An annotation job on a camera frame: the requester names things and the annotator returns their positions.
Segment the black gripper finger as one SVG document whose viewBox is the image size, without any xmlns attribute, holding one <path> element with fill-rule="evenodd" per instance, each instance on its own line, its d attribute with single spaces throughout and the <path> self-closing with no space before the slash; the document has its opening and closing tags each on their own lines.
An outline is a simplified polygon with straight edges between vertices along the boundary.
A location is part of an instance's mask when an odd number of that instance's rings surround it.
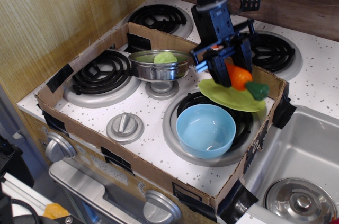
<svg viewBox="0 0 339 224">
<path fill-rule="evenodd" d="M 251 42 L 249 40 L 240 40 L 235 43 L 236 53 L 233 55 L 233 63 L 236 66 L 246 69 L 252 73 L 252 51 Z"/>
<path fill-rule="evenodd" d="M 231 80 L 224 59 L 213 55 L 208 58 L 208 71 L 215 83 L 224 87 L 231 87 Z"/>
</svg>

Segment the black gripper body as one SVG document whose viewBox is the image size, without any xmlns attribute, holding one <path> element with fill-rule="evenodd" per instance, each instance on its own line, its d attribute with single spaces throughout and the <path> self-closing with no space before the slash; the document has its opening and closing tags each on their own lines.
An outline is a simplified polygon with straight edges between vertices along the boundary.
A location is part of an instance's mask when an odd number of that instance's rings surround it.
<svg viewBox="0 0 339 224">
<path fill-rule="evenodd" d="M 201 43 L 190 52 L 198 72 L 207 69 L 206 59 L 199 58 L 198 55 L 207 52 L 212 46 L 222 45 L 224 48 L 221 56 L 226 58 L 235 52 L 237 41 L 251 41 L 251 38 L 256 37 L 252 19 L 238 25 L 232 24 L 226 3 L 195 5 L 191 12 L 201 39 Z"/>
</svg>

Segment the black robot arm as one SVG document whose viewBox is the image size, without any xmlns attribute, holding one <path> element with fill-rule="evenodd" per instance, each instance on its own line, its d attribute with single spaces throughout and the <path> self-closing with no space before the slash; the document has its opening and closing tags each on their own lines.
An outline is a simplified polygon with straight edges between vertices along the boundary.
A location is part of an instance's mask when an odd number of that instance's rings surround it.
<svg viewBox="0 0 339 224">
<path fill-rule="evenodd" d="M 233 25 L 228 0 L 196 0 L 191 13 L 200 37 L 200 44 L 190 51 L 198 72 L 208 70 L 215 83 L 231 87 L 226 58 L 236 66 L 253 70 L 251 41 L 256 38 L 249 19 Z"/>
</svg>

